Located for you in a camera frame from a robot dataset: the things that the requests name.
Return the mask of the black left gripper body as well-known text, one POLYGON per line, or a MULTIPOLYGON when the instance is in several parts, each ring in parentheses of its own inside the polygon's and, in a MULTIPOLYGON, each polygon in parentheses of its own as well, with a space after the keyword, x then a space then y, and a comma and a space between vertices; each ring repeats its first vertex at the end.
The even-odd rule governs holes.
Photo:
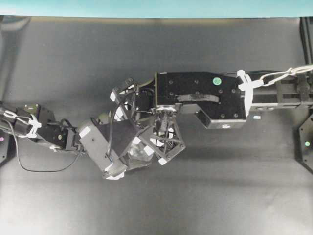
POLYGON ((70 153, 79 153, 80 151, 83 151, 84 148, 80 143, 77 128, 70 122, 65 122, 64 129, 68 130, 66 150, 70 153))

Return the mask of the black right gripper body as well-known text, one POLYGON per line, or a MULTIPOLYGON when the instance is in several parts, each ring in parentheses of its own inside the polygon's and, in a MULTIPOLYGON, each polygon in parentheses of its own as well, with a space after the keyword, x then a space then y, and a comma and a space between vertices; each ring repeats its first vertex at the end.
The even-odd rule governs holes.
POLYGON ((242 81, 212 72, 163 72, 135 89, 135 112, 141 117, 163 113, 199 118, 245 118, 242 81))

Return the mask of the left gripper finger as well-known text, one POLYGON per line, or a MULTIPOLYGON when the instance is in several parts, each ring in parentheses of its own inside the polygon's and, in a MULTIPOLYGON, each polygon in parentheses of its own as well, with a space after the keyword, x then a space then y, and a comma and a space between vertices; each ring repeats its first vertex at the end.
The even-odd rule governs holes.
POLYGON ((124 177, 128 166, 114 151, 112 151, 110 155, 105 153, 103 159, 107 161, 106 167, 102 173, 103 179, 119 180, 124 177))
MULTIPOLYGON (((106 142, 109 142, 110 138, 110 114, 111 112, 103 112, 96 118, 97 128, 106 142)), ((118 157, 124 156, 138 131, 139 129, 125 117, 121 108, 118 108, 112 124, 111 154, 118 157)))

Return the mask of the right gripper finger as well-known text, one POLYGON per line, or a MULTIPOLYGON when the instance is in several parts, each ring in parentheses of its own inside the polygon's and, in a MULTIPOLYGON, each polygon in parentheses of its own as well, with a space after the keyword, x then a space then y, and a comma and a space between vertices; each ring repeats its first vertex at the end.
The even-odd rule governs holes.
POLYGON ((114 87, 110 99, 117 106, 109 112, 109 122, 130 120, 138 122, 135 107, 135 98, 139 92, 138 83, 132 78, 126 79, 120 86, 114 87))
POLYGON ((133 143, 143 143, 144 151, 157 158, 161 165, 170 162, 185 149, 175 112, 141 112, 137 114, 139 133, 133 143))

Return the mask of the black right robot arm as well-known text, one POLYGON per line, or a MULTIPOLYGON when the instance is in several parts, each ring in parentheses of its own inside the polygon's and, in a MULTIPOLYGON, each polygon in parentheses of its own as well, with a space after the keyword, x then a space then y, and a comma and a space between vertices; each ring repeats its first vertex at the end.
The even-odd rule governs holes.
POLYGON ((115 121, 109 125, 109 149, 120 122, 135 128, 134 145, 166 164, 184 148, 178 114, 193 114, 206 129, 236 129, 252 112, 312 108, 313 76, 308 70, 260 70, 157 73, 145 83, 128 79, 115 87, 115 121))

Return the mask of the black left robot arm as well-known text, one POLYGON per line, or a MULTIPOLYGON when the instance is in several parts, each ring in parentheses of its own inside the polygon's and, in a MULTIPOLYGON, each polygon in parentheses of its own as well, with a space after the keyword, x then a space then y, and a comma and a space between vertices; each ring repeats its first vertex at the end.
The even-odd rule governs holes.
POLYGON ((25 138, 54 152, 86 154, 108 180, 123 178, 127 171, 149 163, 145 159, 139 129, 112 112, 90 117, 80 126, 38 104, 13 108, 0 105, 0 128, 14 139, 25 138))

